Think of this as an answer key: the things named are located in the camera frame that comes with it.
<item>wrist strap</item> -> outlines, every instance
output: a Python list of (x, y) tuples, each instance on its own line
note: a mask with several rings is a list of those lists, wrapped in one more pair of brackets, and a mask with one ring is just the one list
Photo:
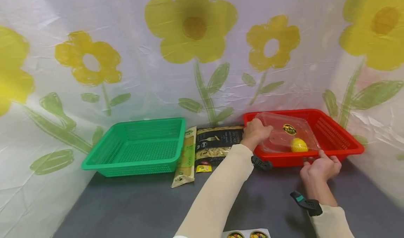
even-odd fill
[(298, 191), (294, 191), (290, 196), (295, 200), (300, 208), (306, 209), (311, 217), (319, 216), (323, 213), (318, 200), (308, 200), (303, 197)]

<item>red basket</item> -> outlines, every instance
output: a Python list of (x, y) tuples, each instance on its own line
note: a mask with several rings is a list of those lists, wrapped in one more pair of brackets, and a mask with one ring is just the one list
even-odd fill
[[(317, 109), (269, 111), (305, 119), (311, 127), (320, 147), (328, 156), (337, 156), (340, 161), (349, 155), (361, 154), (363, 146), (332, 118)], [(252, 121), (260, 112), (244, 114), (244, 125)], [(268, 153), (260, 145), (254, 151), (263, 161), (271, 161), (274, 167), (301, 166), (304, 157), (318, 156), (316, 151)]]

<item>green basket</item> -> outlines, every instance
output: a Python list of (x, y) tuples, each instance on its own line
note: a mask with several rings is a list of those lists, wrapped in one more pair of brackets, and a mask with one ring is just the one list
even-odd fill
[(106, 177), (175, 172), (185, 119), (130, 121), (112, 126), (81, 164)]

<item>beige sleeve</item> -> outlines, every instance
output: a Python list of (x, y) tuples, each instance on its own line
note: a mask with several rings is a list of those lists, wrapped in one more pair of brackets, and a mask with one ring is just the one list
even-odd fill
[(221, 237), (234, 200), (253, 171), (252, 154), (244, 145), (233, 145), (196, 196), (176, 236)]
[(311, 217), (318, 238), (354, 238), (342, 208), (321, 204), (320, 206), (323, 213)]

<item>hand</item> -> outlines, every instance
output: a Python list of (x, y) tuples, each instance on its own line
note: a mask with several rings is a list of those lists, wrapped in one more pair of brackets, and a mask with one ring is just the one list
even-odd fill
[(328, 157), (324, 151), (318, 152), (319, 158), (312, 164), (308, 161), (304, 161), (303, 168), (300, 170), (300, 177), (304, 183), (310, 180), (320, 180), (321, 182), (327, 182), (329, 179), (336, 177), (341, 170), (341, 162), (336, 156)]
[(247, 122), (240, 144), (254, 151), (260, 142), (269, 137), (273, 129), (272, 126), (263, 126), (260, 119), (254, 118), (252, 121)]

